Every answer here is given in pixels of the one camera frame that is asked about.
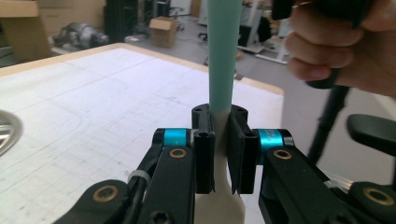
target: floor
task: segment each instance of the floor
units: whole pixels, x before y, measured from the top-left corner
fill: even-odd
[[[195,63],[204,63],[208,54],[207,44],[198,37],[198,34],[205,33],[206,27],[199,25],[197,18],[194,17],[179,17],[178,20],[184,26],[184,30],[177,32],[177,41],[172,48],[154,47],[148,39],[141,39],[131,44]],[[294,137],[297,148],[306,153],[329,92],[312,89],[295,78],[285,65],[265,61],[252,54],[245,53],[236,62],[235,68],[238,75],[278,86],[284,90],[283,119],[279,128],[288,129]],[[359,90],[351,91],[347,97],[346,108],[340,113],[324,157],[318,166],[333,175],[349,180],[388,184],[393,171],[393,158],[355,143],[348,137],[345,120],[348,115],[356,113],[391,118],[389,112],[372,94]]]

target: fingernail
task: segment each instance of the fingernail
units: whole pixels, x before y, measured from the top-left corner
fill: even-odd
[[[314,78],[326,78],[328,75],[329,70],[325,68],[316,68],[311,72],[311,77]]]

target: screw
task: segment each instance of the screw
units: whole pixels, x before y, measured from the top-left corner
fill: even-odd
[[[172,224],[171,217],[164,211],[155,211],[149,215],[148,224]]]
[[[349,215],[342,213],[336,213],[330,215],[327,219],[328,224],[357,224],[355,219],[351,218]]]

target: cutting mat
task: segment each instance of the cutting mat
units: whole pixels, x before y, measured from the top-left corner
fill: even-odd
[[[23,123],[0,157],[0,223],[51,223],[92,184],[126,181],[157,128],[190,128],[206,103],[205,71],[123,48],[0,77],[0,108]],[[233,104],[251,128],[280,127],[281,94],[235,81]],[[259,186],[246,223],[263,223]]]

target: cardboard box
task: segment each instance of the cardboard box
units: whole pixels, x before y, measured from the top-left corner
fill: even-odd
[[[36,1],[0,0],[0,23],[20,63],[52,56]]]
[[[201,11],[201,0],[192,0],[190,13],[193,17],[199,17]]]
[[[172,48],[176,42],[177,21],[166,17],[158,17],[149,22],[151,43],[154,46]]]

